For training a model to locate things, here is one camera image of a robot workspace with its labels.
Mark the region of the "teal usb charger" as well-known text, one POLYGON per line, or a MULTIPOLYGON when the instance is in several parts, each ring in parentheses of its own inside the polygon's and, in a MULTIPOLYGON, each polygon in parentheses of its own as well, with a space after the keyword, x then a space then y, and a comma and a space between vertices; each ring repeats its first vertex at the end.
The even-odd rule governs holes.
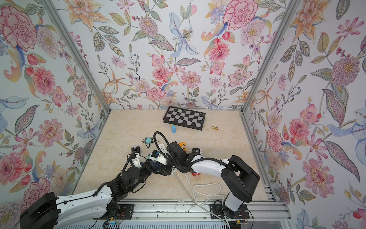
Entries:
POLYGON ((154 143, 154 139, 151 138, 151 137, 146 137, 144 140, 143 140, 143 143, 146 145, 147 148, 150 147, 151 143, 154 143))

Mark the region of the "white power strip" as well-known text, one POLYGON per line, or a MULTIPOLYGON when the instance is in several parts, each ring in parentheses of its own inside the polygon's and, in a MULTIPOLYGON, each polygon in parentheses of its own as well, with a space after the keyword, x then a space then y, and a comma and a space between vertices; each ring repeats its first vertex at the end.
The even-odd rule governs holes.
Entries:
POLYGON ((164 166, 167 165, 167 158, 165 154, 167 154, 168 151, 166 150, 166 147, 164 144, 158 145, 158 150, 153 150, 152 153, 149 155, 149 159, 152 161, 156 161, 164 166))

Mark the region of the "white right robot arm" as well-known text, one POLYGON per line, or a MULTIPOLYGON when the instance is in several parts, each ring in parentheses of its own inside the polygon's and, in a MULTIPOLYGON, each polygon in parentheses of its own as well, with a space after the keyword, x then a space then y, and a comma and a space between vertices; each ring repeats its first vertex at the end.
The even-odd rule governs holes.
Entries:
POLYGON ((223 160, 203 157, 201 149, 194 148, 187 153, 177 142, 156 146, 159 155, 166 158, 166 164, 181 173, 220 177, 230 190, 223 201, 223 213, 228 218, 234 219, 244 203, 252 202, 260 176, 240 157, 233 155, 223 160))

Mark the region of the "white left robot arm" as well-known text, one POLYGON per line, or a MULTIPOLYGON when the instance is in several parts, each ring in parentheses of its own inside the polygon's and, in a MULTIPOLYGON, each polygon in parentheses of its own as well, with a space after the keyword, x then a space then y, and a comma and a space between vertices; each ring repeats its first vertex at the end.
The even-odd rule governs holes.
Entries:
POLYGON ((87 219, 118 216, 119 201, 126 198, 155 171, 146 160, 140 167, 131 166, 98 189, 77 195, 55 196, 50 192, 30 205, 20 216, 22 229, 60 229, 87 219))

